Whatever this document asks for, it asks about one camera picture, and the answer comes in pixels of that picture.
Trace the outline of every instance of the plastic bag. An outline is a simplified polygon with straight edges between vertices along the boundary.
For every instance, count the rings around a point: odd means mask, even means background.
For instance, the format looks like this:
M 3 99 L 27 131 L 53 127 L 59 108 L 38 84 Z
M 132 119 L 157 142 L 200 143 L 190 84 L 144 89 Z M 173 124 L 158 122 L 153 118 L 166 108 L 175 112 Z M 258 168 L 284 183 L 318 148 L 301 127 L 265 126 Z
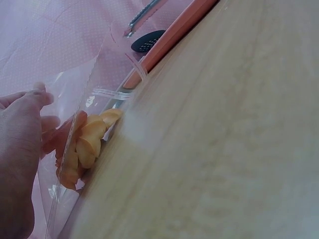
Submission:
M 119 107 L 130 93 L 119 93 L 132 69 L 144 69 L 130 45 L 166 30 L 191 0 L 169 0 L 131 37 L 128 23 L 148 0 L 4 0 L 0 3 L 0 95 L 43 81 L 55 102 L 42 115 L 66 121 L 79 110 L 99 114 Z M 30 238 L 57 238 L 79 196 L 60 185 L 54 152 L 44 157 L 34 182 L 35 227 Z M 77 189 L 84 183 L 79 182 Z

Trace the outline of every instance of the wood grain surface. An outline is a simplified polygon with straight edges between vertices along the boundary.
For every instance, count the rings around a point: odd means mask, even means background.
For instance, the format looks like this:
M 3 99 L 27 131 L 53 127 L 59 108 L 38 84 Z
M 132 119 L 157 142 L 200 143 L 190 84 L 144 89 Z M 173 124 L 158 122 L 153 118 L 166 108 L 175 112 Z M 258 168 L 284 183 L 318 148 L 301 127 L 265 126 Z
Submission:
M 222 0 L 137 89 L 60 238 L 318 239 L 318 11 Z

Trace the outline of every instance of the dried fruit slice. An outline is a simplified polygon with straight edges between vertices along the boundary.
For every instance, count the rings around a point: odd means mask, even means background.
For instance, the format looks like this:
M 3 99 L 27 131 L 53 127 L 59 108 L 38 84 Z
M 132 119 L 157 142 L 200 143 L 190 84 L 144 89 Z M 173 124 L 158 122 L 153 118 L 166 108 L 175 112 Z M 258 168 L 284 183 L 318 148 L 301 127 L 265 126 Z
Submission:
M 111 112 L 103 112 L 101 117 L 107 128 L 111 127 L 120 118 L 119 115 Z
M 104 117 L 103 115 L 104 115 L 104 114 L 108 114 L 108 113 L 116 114 L 116 115 L 119 116 L 119 118 L 122 117 L 122 115 L 123 115 L 123 111 L 121 111 L 120 109 L 108 109 L 108 110 L 102 112 L 102 113 L 100 114 L 100 116 L 103 118 L 103 117 Z
M 94 149 L 92 148 L 92 145 L 80 137 L 76 143 L 76 152 L 82 167 L 91 168 L 95 162 Z
M 60 167 L 58 167 L 55 171 L 57 177 L 59 176 L 59 171 Z M 79 175 L 76 170 L 70 168 L 63 168 L 59 181 L 64 187 L 75 190 L 75 184 L 77 184 L 78 179 Z
M 94 122 L 91 122 L 89 124 L 84 125 L 81 128 L 81 132 L 82 132 L 82 136 L 83 137 L 87 137 L 89 136 L 93 136 L 96 138 L 103 138 L 105 131 L 106 131 L 106 125 L 103 122 L 102 118 L 100 117 L 101 120 L 97 120 Z

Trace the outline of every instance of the pink fabric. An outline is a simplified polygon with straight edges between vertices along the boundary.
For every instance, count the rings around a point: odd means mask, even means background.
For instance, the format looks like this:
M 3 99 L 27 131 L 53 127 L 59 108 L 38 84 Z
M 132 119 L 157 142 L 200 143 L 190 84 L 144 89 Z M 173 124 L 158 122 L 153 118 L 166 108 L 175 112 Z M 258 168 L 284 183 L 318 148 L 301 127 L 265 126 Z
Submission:
M 116 90 L 133 68 L 124 52 L 134 55 L 130 45 L 137 38 L 167 29 L 191 2 L 169 0 L 132 38 L 123 39 L 128 23 L 148 0 L 2 0 L 0 96 L 29 90 L 35 82 L 43 81 L 55 96 L 55 103 L 45 108 L 43 114 L 54 114 L 64 121 L 75 113 L 81 100 L 91 101 L 86 107 L 88 113 L 98 113 L 106 99 L 92 97 L 90 90 Z M 120 47 L 112 43 L 111 34 Z M 32 239 L 44 238 L 57 182 L 54 162 L 54 154 L 40 162 L 32 195 Z M 68 194 L 70 197 L 64 196 L 59 202 L 58 212 L 65 215 L 56 217 L 60 221 L 52 238 L 62 229 L 77 199 L 75 192 L 65 193 Z

